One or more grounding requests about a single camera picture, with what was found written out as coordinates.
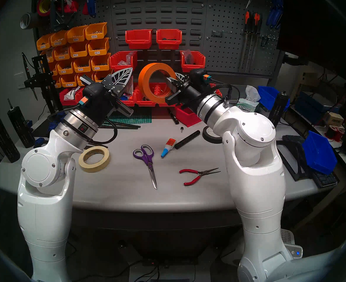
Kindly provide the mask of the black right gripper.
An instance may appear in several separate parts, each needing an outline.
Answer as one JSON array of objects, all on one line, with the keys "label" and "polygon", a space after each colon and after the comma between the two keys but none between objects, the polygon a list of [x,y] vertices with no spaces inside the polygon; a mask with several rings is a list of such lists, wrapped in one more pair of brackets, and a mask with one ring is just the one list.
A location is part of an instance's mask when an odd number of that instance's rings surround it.
[{"label": "black right gripper", "polygon": [[165,103],[167,105],[182,104],[182,108],[190,108],[193,112],[197,112],[200,103],[211,90],[210,84],[202,80],[192,82],[180,73],[175,73],[175,78],[166,77],[165,81],[167,85],[172,85],[173,92],[173,95],[165,97]]}]

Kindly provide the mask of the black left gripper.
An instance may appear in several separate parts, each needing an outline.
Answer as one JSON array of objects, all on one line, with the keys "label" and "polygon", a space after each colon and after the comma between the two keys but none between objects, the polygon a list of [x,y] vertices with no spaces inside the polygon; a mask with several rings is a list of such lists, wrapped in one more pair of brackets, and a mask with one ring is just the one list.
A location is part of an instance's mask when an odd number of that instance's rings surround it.
[{"label": "black left gripper", "polygon": [[123,102],[116,101],[116,96],[112,93],[111,88],[116,85],[125,87],[132,73],[133,68],[130,67],[108,74],[101,82],[94,82],[90,78],[81,78],[81,82],[84,84],[81,113],[98,127],[105,122],[106,117],[114,110],[124,116],[131,116],[134,110]]}]

